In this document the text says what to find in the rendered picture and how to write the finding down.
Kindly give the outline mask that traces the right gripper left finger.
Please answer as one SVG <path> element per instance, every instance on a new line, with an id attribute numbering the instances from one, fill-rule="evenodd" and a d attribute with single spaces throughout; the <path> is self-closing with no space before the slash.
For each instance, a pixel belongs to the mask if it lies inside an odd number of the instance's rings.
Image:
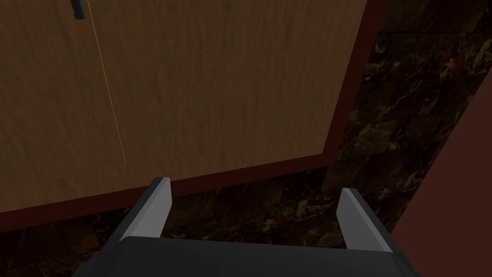
<path id="1" fill-rule="evenodd" d="M 126 237 L 160 237 L 171 206 L 170 179 L 154 179 L 120 223 L 119 240 Z"/>

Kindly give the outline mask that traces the brown wooden cupboard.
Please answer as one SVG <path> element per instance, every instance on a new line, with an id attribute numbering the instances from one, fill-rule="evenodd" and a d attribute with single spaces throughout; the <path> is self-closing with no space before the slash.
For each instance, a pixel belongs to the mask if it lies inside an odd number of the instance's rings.
<path id="1" fill-rule="evenodd" d="M 388 0 L 367 0 L 322 154 L 172 181 L 172 195 L 199 193 L 331 165 L 339 149 L 387 3 Z M 138 187 L 3 212 L 0 213 L 0 233 L 130 206 L 137 202 L 144 191 L 145 187 Z"/>

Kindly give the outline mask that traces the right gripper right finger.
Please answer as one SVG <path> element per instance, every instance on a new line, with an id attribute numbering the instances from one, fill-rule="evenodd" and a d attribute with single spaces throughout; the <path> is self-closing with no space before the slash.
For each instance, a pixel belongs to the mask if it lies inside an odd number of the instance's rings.
<path id="1" fill-rule="evenodd" d="M 390 234 L 355 189 L 342 189 L 336 217 L 348 249 L 393 252 Z"/>

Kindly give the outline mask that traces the brown wooden cupboard door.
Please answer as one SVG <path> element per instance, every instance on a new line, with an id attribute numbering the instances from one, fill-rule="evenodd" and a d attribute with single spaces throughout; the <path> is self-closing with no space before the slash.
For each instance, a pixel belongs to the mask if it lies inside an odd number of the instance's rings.
<path id="1" fill-rule="evenodd" d="M 325 166 L 358 32 L 380 0 L 87 0 L 136 186 Z"/>
<path id="2" fill-rule="evenodd" d="M 124 189 L 90 19 L 70 0 L 0 0 L 0 213 Z"/>

